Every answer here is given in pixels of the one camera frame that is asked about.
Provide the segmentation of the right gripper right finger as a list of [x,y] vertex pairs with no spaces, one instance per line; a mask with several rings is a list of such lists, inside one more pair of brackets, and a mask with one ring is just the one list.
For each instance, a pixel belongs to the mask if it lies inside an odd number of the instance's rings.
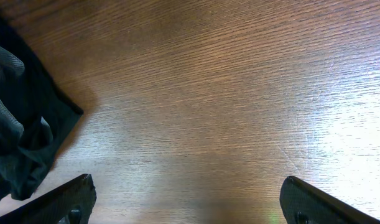
[[380,220],[295,176],[284,180],[279,202],[288,224],[380,224]]

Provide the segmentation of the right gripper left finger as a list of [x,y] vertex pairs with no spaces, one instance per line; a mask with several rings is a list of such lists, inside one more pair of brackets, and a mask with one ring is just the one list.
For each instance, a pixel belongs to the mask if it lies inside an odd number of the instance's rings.
[[0,224],[87,224],[96,202],[90,174],[82,174],[3,215]]

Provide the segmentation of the black t-shirt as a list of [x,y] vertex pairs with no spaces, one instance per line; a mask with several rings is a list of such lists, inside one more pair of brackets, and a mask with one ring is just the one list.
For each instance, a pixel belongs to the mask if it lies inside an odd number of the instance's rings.
[[0,16],[0,201],[31,197],[82,114]]

